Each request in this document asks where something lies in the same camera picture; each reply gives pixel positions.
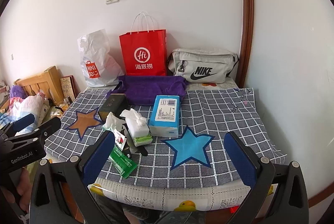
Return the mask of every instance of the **white rope handle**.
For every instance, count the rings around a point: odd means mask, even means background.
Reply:
[[[151,21],[152,21],[152,24],[153,24],[153,32],[154,32],[154,22],[153,22],[153,19],[152,19],[151,15],[149,15],[149,14],[147,13],[147,11],[142,11],[142,12],[139,13],[139,14],[136,16],[136,18],[133,20],[133,23],[132,23],[132,26],[131,26],[131,30],[130,30],[130,35],[132,34],[132,28],[133,28],[133,25],[135,24],[136,19],[137,19],[137,33],[139,33],[139,16],[140,16],[141,14],[143,14],[144,17],[145,17],[145,19],[146,19],[146,23],[147,23],[147,32],[149,32],[149,29],[148,29],[148,20],[147,20],[147,18],[146,18],[145,13],[151,18]]]

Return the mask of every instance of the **silver screw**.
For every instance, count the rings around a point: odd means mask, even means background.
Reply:
[[[299,163],[296,162],[296,161],[292,161],[292,166],[293,166],[293,167],[299,167]]]
[[[77,156],[77,155],[73,155],[71,158],[70,158],[70,161],[72,162],[72,163],[75,163],[76,161],[78,161],[79,160],[79,157]]]
[[[44,166],[46,163],[47,163],[47,160],[46,159],[42,159],[41,162],[40,162],[40,165]]]
[[[264,163],[264,164],[268,164],[269,159],[267,157],[261,157],[261,162]]]

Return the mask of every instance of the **finger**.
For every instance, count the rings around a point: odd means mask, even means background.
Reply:
[[[2,193],[3,195],[5,196],[6,200],[9,202],[9,203],[14,203],[15,202],[15,198],[13,196],[12,193],[10,193],[7,188],[3,187],[3,186],[0,186],[1,190],[2,190]]]
[[[31,199],[31,189],[32,189],[32,186],[30,185],[20,199],[21,209],[23,211],[27,211],[28,213],[29,213],[29,203]]]
[[[20,182],[16,187],[16,191],[20,196],[22,196],[30,187],[31,183],[29,180],[29,172],[25,167],[23,167],[21,171]]]

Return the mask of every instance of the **checkered tablecloth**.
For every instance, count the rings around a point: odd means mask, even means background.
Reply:
[[[106,99],[108,90],[86,90],[81,93],[62,117],[61,129],[46,141],[46,150],[61,161],[72,155],[80,155],[94,144],[102,133],[101,126],[89,129],[82,141],[73,130],[64,130],[75,120],[75,111],[88,112],[99,107]],[[151,106],[133,106],[144,117],[150,117]],[[179,134],[189,126],[196,134],[207,133],[214,136],[206,148],[211,168],[193,160],[170,170],[174,153],[161,140],[154,137],[153,143],[146,145],[148,156],[134,154],[138,167],[124,179],[107,161],[100,177],[132,185],[168,188],[195,188],[222,185],[238,179],[239,175],[224,149],[224,135],[234,131],[244,144],[250,146],[258,156],[266,156],[274,163],[282,164],[283,155],[271,143],[259,115],[255,109],[252,89],[225,89],[207,91],[187,91],[180,111]]]

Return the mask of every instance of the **bed headboard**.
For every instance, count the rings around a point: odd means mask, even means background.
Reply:
[[[56,66],[52,66],[40,74],[14,81],[14,85],[23,87],[26,94],[35,96],[41,89],[48,99],[55,104],[64,100],[61,81]]]

